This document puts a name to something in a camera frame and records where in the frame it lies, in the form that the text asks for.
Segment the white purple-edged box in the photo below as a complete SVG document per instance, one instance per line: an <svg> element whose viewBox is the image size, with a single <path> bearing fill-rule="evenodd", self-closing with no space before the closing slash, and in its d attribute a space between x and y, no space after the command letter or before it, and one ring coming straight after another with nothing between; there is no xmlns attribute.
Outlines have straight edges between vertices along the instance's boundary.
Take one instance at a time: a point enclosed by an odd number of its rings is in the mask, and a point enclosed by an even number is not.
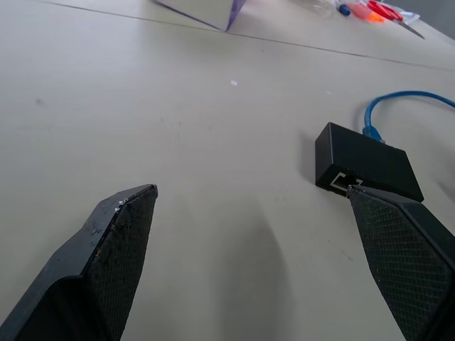
<svg viewBox="0 0 455 341"><path fill-rule="evenodd" d="M177 13L228 31L246 0L155 0Z"/></svg>

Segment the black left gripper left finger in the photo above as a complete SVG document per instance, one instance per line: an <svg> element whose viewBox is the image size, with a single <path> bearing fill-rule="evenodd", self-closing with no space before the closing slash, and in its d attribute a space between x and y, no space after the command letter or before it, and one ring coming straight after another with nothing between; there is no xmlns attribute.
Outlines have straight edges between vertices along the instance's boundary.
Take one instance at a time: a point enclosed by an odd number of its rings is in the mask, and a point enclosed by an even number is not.
<svg viewBox="0 0 455 341"><path fill-rule="evenodd" d="M0 341L120 341L157 197L147 184L99 202L0 325Z"/></svg>

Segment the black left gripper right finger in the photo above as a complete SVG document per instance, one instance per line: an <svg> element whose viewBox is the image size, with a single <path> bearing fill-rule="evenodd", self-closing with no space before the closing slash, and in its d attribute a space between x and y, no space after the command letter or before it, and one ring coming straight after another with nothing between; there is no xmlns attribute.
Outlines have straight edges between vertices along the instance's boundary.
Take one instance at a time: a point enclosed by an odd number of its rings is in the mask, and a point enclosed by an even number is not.
<svg viewBox="0 0 455 341"><path fill-rule="evenodd" d="M455 236L420 202L348 187L370 272L406 341L455 341Z"/></svg>

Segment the clear plastic bag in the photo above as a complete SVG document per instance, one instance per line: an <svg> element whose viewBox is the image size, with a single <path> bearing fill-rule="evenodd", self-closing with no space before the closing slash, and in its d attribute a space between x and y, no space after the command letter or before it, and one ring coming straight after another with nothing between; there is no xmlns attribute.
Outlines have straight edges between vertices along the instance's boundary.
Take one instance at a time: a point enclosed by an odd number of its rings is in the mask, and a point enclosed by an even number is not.
<svg viewBox="0 0 455 341"><path fill-rule="evenodd" d="M302 3L305 4L307 6L307 8L312 10L314 13L317 13L323 17L329 17L331 14L338 12L338 9L337 9L338 4L344 3L344 4L348 5L349 3L361 2L366 5L368 1L369 0L302 0ZM400 7L387 4L383 0L374 0L374 1L378 1L386 6L391 7L392 9L396 10L398 13L400 13L402 15L404 22L407 25L411 25L420 19L420 15L417 13L413 13L411 11L405 11L404 9L401 9Z"/></svg>

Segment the red-handled scissors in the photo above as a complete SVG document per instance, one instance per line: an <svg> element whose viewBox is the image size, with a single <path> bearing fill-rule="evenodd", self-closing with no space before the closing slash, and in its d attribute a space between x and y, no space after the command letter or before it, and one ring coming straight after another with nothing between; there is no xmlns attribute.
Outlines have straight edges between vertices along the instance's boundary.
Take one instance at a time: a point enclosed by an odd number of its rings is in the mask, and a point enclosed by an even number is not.
<svg viewBox="0 0 455 341"><path fill-rule="evenodd" d="M387 20L396 23L397 25L407 29L409 32L424 39L424 36L422 34L417 32L415 29L411 28L410 26L408 26L404 22L402 15L400 13L398 13L396 10L392 9L391 7L386 6L378 1L374 1L374 0L369 0L366 5L371 11L374 11L375 13L379 14L383 18L386 18Z"/></svg>

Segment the black network switch box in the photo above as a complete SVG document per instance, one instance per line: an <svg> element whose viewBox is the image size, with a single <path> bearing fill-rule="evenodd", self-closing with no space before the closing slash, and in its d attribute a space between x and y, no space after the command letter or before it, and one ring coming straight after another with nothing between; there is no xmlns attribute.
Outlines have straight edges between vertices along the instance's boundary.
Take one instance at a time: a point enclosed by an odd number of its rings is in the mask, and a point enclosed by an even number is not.
<svg viewBox="0 0 455 341"><path fill-rule="evenodd" d="M343 197L362 185L422 202L407 154L332 122L315 141L315 184Z"/></svg>

